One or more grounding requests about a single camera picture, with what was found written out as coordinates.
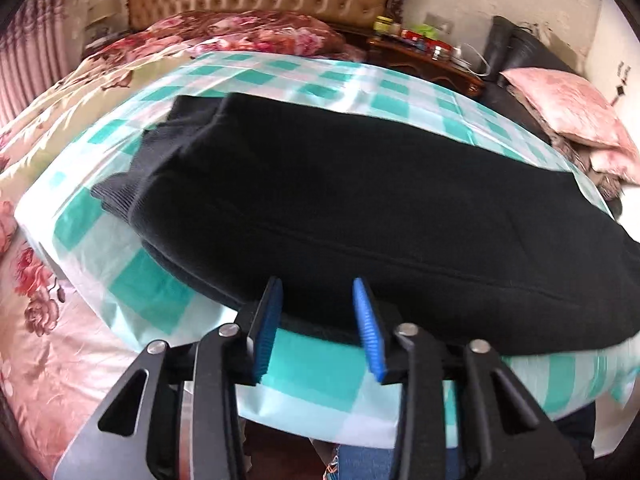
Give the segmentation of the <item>black fleece pants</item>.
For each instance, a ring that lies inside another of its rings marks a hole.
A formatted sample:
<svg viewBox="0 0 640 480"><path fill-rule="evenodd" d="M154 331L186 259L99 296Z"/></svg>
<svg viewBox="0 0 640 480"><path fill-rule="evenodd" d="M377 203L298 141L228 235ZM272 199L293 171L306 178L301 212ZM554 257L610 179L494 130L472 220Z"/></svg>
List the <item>black fleece pants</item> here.
<svg viewBox="0 0 640 480"><path fill-rule="evenodd" d="M179 96L130 168L91 193L221 304L278 278L299 333L348 338L356 278L437 338L507 356L603 349L639 330L639 246L571 174L401 122Z"/></svg>

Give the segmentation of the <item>teal white checkered cloth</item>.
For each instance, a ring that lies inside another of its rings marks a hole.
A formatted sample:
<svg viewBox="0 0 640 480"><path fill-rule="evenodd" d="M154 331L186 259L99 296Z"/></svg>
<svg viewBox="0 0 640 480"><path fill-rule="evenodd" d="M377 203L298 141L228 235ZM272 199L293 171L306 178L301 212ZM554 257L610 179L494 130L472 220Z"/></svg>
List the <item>teal white checkered cloth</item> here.
<svg viewBox="0 0 640 480"><path fill-rule="evenodd" d="M639 245L548 144L366 64L211 53L79 128L18 200L35 251L130 347L283 318L243 416L387 448L396 389L356 346L352 283L434 336L482 338L552 417L639 371Z"/></svg>

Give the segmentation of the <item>dark wooden nightstand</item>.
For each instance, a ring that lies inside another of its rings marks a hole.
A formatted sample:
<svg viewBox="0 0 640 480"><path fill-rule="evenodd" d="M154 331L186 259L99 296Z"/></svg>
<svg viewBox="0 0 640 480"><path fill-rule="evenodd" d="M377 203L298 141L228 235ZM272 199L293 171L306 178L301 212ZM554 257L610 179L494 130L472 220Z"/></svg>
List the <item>dark wooden nightstand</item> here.
<svg viewBox="0 0 640 480"><path fill-rule="evenodd" d="M398 40L377 37L373 32L350 26L338 25L336 30L349 44L366 51L369 64L438 84L470 99L477 99L485 89L484 81L477 76L460 70L450 61L433 60L431 55Z"/></svg>

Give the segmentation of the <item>white power strip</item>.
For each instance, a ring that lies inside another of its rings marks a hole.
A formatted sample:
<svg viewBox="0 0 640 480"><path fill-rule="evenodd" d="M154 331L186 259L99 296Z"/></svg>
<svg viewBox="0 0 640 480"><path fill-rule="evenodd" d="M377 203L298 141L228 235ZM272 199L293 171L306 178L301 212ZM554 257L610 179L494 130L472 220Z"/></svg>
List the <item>white power strip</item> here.
<svg viewBox="0 0 640 480"><path fill-rule="evenodd" d="M462 49L459 47L455 47L452 49L450 54L450 62L455 66L458 66L460 70L466 70L467 72L472 72L473 70L472 63L464 58Z"/></svg>

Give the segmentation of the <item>glass jar with lid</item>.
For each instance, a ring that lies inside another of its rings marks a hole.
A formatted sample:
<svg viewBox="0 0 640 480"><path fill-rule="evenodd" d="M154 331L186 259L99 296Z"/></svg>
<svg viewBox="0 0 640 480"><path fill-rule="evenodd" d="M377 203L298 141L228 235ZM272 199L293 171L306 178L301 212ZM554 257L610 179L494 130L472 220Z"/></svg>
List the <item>glass jar with lid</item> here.
<svg viewBox="0 0 640 480"><path fill-rule="evenodd" d="M451 58L451 50L447 47L435 46L432 50L432 59L438 62L448 62Z"/></svg>

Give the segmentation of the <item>lower pink floral pillow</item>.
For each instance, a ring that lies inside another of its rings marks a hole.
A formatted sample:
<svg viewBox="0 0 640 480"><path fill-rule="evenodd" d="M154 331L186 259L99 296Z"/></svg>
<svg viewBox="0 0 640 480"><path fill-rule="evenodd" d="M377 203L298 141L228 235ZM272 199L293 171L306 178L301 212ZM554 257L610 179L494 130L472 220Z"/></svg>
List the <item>lower pink floral pillow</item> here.
<svg viewBox="0 0 640 480"><path fill-rule="evenodd" d="M633 185L640 185L639 151L621 148L600 148L591 152L590 164L594 171L612 174Z"/></svg>

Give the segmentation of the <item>plaid folded blanket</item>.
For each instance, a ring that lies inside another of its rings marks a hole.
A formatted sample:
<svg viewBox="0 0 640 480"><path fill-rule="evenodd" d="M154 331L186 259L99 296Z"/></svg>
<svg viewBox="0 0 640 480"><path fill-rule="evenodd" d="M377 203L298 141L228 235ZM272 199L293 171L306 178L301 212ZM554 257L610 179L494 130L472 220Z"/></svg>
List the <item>plaid folded blanket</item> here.
<svg viewBox="0 0 640 480"><path fill-rule="evenodd" d="M523 105L526 110L534 118L534 121L541 126L544 133L548 136L552 148L555 151L561 153L569 162L574 164L580 171L582 171L597 187L602 197L610 202L611 200L617 200L622 192L622 184L620 178L613 176L612 174L602 174L592 169L590 162L590 147L570 142L554 132L549 125L544 121L541 114L528 102L523 92L513 87L512 84L506 86L506 90L513 96L518 102Z"/></svg>

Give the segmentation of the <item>large pink floral pillow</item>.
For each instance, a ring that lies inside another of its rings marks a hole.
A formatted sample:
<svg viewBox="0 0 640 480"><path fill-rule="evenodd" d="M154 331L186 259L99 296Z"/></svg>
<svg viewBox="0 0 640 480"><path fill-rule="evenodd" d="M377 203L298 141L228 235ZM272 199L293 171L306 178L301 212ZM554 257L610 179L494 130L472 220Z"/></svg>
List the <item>large pink floral pillow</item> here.
<svg viewBox="0 0 640 480"><path fill-rule="evenodd" d="M594 148L636 147L614 108L587 79L538 67L509 68L501 75L557 134Z"/></svg>

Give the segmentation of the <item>green crumpled bag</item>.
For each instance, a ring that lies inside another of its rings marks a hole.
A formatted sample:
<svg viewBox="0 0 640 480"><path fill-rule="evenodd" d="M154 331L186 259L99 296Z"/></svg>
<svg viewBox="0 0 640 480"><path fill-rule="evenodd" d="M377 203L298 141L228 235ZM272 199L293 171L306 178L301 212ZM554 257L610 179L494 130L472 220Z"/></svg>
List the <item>green crumpled bag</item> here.
<svg viewBox="0 0 640 480"><path fill-rule="evenodd" d="M415 24L410 27L412 32L431 40L439 40L440 30L429 24Z"/></svg>

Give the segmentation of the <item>yellow lidded jar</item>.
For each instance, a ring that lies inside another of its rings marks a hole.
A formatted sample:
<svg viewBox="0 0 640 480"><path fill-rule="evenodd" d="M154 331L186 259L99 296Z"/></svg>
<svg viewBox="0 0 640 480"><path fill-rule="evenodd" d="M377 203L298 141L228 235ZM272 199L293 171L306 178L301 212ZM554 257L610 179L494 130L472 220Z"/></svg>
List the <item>yellow lidded jar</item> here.
<svg viewBox="0 0 640 480"><path fill-rule="evenodd" d="M384 15L378 15L373 24L373 30L378 36L390 36L394 27L394 20Z"/></svg>

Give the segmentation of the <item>red tassel ornament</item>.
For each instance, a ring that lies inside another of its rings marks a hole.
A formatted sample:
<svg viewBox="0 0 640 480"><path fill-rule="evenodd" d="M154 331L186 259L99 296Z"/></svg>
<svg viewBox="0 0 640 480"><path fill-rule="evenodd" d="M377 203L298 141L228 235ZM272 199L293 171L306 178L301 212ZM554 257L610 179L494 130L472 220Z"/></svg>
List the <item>red tassel ornament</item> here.
<svg viewBox="0 0 640 480"><path fill-rule="evenodd" d="M616 107L618 101L626 94L626 87L628 84L628 77L631 71L631 67L625 62L620 62L617 66L618 83L615 87L615 96L611 101L611 106Z"/></svg>

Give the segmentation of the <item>pink pleated curtain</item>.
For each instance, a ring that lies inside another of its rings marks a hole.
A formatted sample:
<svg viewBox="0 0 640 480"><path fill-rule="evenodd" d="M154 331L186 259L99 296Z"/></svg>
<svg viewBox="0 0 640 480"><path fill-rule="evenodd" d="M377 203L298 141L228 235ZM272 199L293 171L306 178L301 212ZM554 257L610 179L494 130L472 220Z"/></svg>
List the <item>pink pleated curtain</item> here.
<svg viewBox="0 0 640 480"><path fill-rule="evenodd" d="M1 34L1 123L70 72L65 0L24 0Z"/></svg>

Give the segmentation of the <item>white wardrobe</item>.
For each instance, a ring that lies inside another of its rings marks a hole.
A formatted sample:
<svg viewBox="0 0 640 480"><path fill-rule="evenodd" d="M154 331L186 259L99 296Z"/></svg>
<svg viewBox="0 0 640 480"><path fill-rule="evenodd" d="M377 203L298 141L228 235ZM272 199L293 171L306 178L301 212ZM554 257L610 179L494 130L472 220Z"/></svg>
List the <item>white wardrobe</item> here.
<svg viewBox="0 0 640 480"><path fill-rule="evenodd" d="M639 40L614 0L602 0L596 32L585 62L587 78L611 103L618 83L617 66L631 67L626 94L615 110L632 136L639 135Z"/></svg>

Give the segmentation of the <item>wall power outlet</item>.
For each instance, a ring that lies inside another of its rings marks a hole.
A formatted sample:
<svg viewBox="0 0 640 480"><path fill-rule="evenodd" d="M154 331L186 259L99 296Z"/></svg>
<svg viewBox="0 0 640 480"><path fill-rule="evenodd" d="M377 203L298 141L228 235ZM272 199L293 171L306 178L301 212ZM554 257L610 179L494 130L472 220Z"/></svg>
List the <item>wall power outlet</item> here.
<svg viewBox="0 0 640 480"><path fill-rule="evenodd" d="M439 35L450 35L454 30L453 21L433 13L427 13L425 15L424 23L436 29Z"/></svg>

